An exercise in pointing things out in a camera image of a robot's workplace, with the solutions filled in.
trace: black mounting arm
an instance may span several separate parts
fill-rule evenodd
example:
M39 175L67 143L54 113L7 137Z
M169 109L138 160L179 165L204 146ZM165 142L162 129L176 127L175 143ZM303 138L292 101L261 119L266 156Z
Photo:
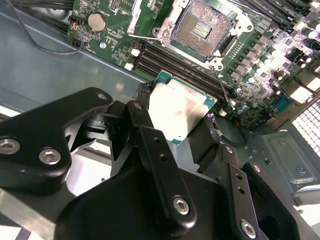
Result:
M207 142L212 133L200 124L208 134L198 141ZM56 240L320 239L262 168L248 162L240 169L233 150L214 140L206 148L215 149L217 181L179 169L145 105L113 101L97 88L0 123L0 187L56 192L71 153L97 138L110 141L111 178L64 208ZM198 156L206 166L210 155Z

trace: ram slot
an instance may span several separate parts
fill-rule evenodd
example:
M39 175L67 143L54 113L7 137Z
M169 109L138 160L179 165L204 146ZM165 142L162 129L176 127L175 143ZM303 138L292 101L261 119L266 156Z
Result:
M163 59L166 58L167 62L169 62L170 64L174 63L178 69L182 68L182 71L188 71L189 74L191 74L191 75L197 75L197 78L200 78L201 81L205 81L206 83L208 83L210 85L215 84L216 86L218 86L219 89L221 89L219 81L216 78L214 78L213 76L207 75L204 72L187 65L186 63L184 63L180 59L172 56L171 54L161 50L160 48L158 48L154 45L145 44L145 47L146 47L146 51L145 51L146 54L152 54L153 56L157 56L157 57L160 57ZM225 85L224 88L227 91L232 91L232 88L227 85Z
M291 1L288 0L271 0L272 2L275 2L275 4L277 3L281 3L283 6L283 9L288 8L289 10L291 10L294 13L298 13L298 14L302 14L303 16L308 15L309 11L307 11L307 9L303 6L299 6L296 3L293 4Z
M274 12L270 11L262 3L256 0L251 0L251 1L242 0L243 4L271 18L272 23L276 25L279 29L291 33L293 27L287 24L285 18L282 19L281 16L276 15Z
M170 60L165 60L164 58L159 58L157 55L153 55L150 52L146 52L143 56L148 57L148 59L156 59L159 63L163 64L164 68L167 68L169 72L176 71L179 75L183 76L184 79L195 79L198 82L202 83L204 86L208 88L215 89L219 94L223 94L220 85L215 84L212 80L208 78L203 78L202 76L198 75L197 72L194 70L189 70L187 68L181 68L180 65L173 64Z
M174 76L177 76L178 78L194 85L195 87L206 92L207 94L211 94L219 100L224 99L222 91L219 88L217 88L217 86L212 85L212 84L211 85L207 84L203 80L199 80L194 76L190 77L187 74L180 71L179 68L174 68L174 67L169 66L168 64L163 64L163 62L159 62L159 61L155 60L154 58L150 58L145 55L141 56L138 59L138 64L141 64L141 65L148 67L148 68L151 68L151 67L157 68L159 73L161 70L168 71L169 73L173 74Z
M263 4L266 4L269 7L275 7L275 13L279 13L286 17L286 20L289 23L294 23L296 17L289 12L284 11L284 6L278 0L260 0Z

